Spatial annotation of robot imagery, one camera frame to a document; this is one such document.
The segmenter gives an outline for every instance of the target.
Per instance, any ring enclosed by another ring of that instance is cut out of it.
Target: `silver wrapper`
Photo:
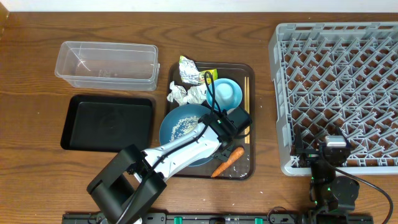
[[[197,85],[199,84],[199,74],[193,60],[180,56],[180,76],[183,82]]]

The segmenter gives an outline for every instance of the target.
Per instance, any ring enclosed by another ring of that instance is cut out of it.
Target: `wood grain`
[[[60,223],[65,212],[97,211],[86,186],[114,154],[60,147],[70,98],[85,93],[152,99],[152,145],[158,146],[167,74],[180,55],[201,62],[246,63],[254,69],[256,170],[246,181],[171,178],[153,207],[174,213],[267,213],[278,205],[306,210],[313,206],[308,200],[309,177],[287,177],[279,167],[268,41],[282,22],[397,20],[398,14],[11,13],[0,40],[0,222]],[[54,75],[60,45],[66,40],[158,46],[156,91],[71,87]],[[395,176],[364,178],[398,201]],[[387,200],[379,192],[361,186],[356,212],[370,213],[375,223],[381,223],[387,210]],[[392,219],[398,222],[397,212]]]
[[[0,40],[4,31],[4,25],[6,24],[8,14],[8,10],[0,2]]]

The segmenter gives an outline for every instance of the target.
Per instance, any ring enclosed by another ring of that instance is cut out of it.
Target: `yellow package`
[[[214,81],[218,78],[217,69],[205,70],[205,71],[201,71],[200,72],[198,83],[205,84],[205,73],[206,72],[210,72],[213,75],[213,80]],[[207,83],[208,84],[211,83],[211,78],[209,76],[207,76]]]

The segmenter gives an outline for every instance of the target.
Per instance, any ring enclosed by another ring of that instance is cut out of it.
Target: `white wall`
[[[0,0],[13,11],[398,12],[398,0]]]

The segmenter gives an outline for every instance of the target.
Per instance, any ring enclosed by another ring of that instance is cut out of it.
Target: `black tray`
[[[196,66],[199,71],[217,69],[218,78],[229,78],[234,80],[242,89],[243,98],[240,107],[244,108],[244,80],[245,77],[249,77],[249,91],[250,100],[249,108],[250,115],[253,120],[250,132],[250,144],[245,144],[244,139],[234,140],[235,146],[242,146],[244,148],[244,155],[238,159],[231,167],[226,169],[217,179],[229,179],[229,180],[244,180],[249,178],[254,172],[254,71],[251,67],[244,64],[231,64],[231,63],[205,63],[196,62]],[[176,85],[184,86],[188,90],[191,84],[183,83],[180,77],[180,70],[178,63],[174,64],[169,71],[169,83],[174,81]],[[202,103],[203,106],[210,108],[210,105],[205,101]],[[177,102],[166,103],[166,115],[174,108],[178,107]],[[194,178],[206,178],[210,179],[211,174],[221,164],[218,159],[212,159],[210,162],[203,164],[198,167],[186,167],[174,176],[176,177],[194,177]]]
[[[112,96],[72,97],[61,146],[81,151],[119,152],[135,144],[149,147],[152,102]]]

